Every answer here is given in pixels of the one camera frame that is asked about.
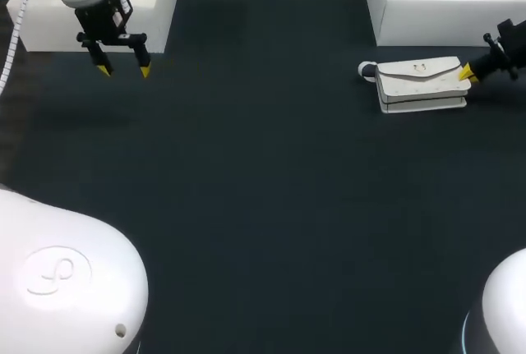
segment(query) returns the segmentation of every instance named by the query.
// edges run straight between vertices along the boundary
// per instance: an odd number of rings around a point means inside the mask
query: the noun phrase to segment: white handbag
[[[376,85],[382,112],[465,107],[471,82],[459,80],[461,71],[457,57],[378,64]]]

